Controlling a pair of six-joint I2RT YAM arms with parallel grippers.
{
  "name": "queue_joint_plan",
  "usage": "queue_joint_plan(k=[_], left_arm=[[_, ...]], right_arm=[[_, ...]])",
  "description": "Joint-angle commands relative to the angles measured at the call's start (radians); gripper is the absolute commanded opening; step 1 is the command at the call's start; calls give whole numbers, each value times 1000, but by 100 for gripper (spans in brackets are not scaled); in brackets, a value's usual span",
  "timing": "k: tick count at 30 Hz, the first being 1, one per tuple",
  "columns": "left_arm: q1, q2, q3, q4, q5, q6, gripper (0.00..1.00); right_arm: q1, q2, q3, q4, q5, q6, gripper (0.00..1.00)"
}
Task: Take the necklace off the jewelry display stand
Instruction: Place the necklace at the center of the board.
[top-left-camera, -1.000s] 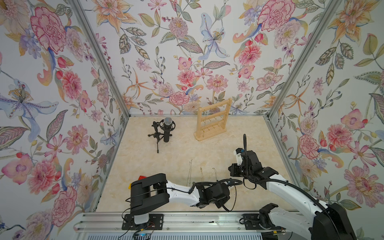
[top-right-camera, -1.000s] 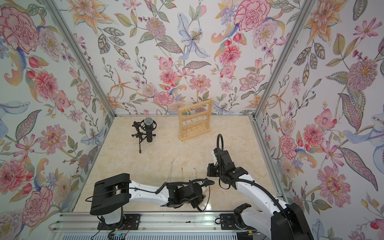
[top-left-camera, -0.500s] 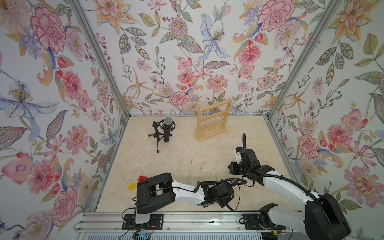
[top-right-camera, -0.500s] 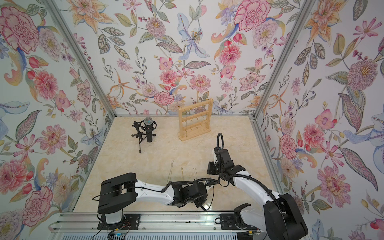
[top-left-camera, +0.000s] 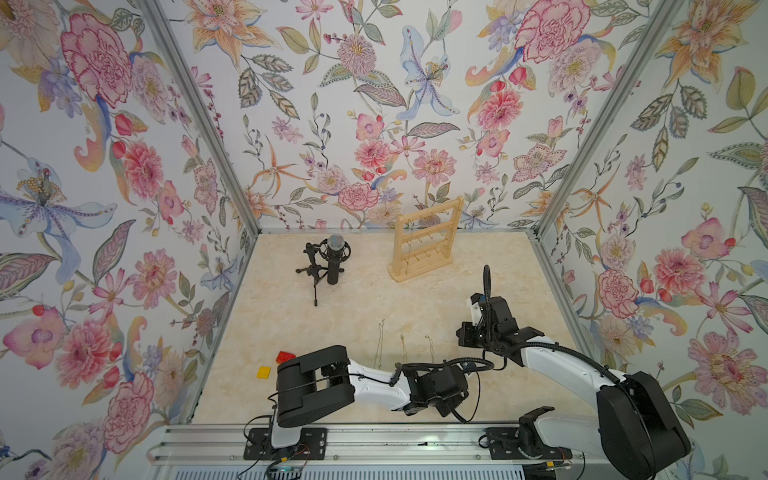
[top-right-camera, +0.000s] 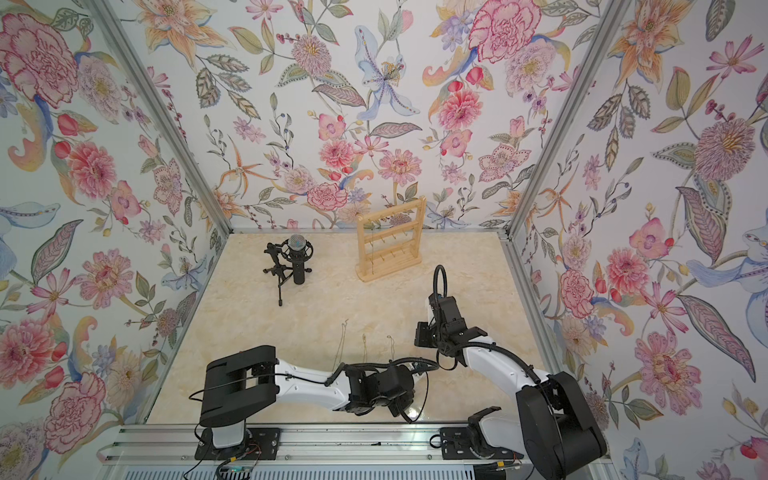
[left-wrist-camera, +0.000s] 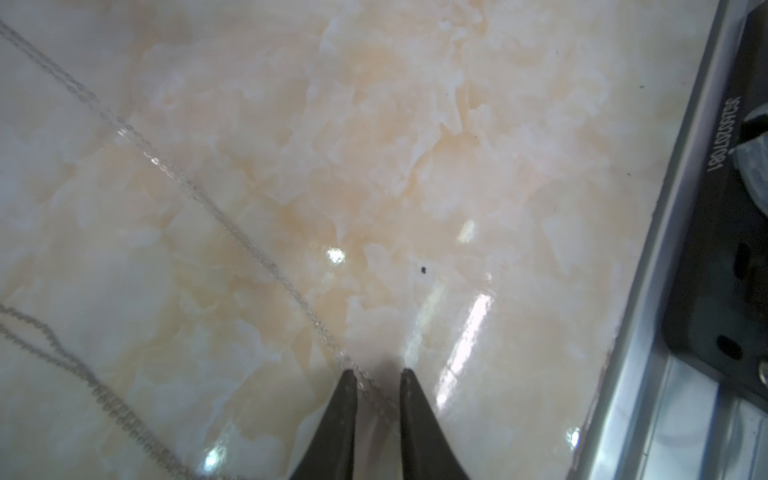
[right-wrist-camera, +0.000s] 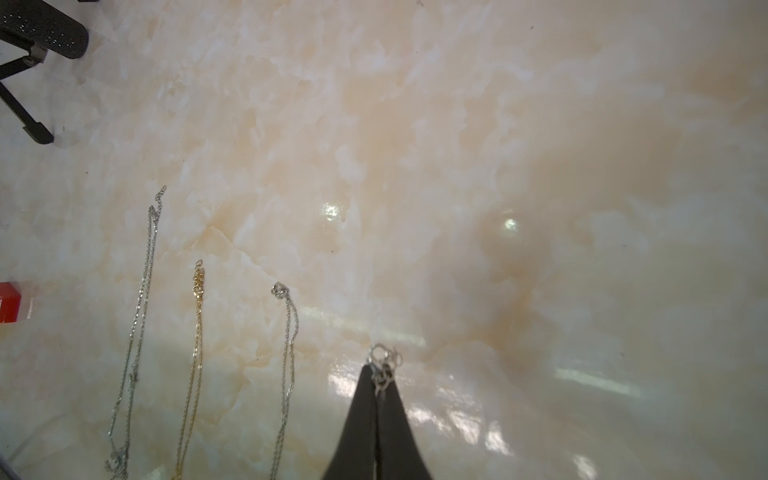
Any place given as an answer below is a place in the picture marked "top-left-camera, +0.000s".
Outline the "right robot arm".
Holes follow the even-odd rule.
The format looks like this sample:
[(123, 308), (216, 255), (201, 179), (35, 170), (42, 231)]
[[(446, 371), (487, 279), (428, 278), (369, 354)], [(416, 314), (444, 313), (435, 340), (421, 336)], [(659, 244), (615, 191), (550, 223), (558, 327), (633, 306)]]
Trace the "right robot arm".
[(510, 443), (523, 457), (568, 449), (607, 460), (627, 479), (653, 479), (691, 454), (691, 441), (653, 376), (611, 369), (533, 327), (519, 326), (507, 301), (493, 295), (489, 267), (482, 280), (482, 292), (469, 300), (472, 319), (457, 331), (460, 346), (542, 374), (594, 411), (568, 416), (542, 406), (521, 416)]

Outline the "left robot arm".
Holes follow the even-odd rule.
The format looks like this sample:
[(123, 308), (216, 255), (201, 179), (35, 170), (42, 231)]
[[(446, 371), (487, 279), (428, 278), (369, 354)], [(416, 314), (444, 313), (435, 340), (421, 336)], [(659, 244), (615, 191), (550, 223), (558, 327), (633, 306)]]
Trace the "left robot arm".
[(469, 397), (468, 377), (492, 371), (483, 358), (460, 357), (440, 363), (397, 364), (392, 372), (359, 364), (341, 345), (290, 359), (277, 368), (276, 391), (268, 397), (265, 427), (244, 428), (247, 461), (319, 461), (326, 455), (328, 430), (313, 424), (355, 402), (413, 416), (434, 409), (461, 423), (458, 407)]

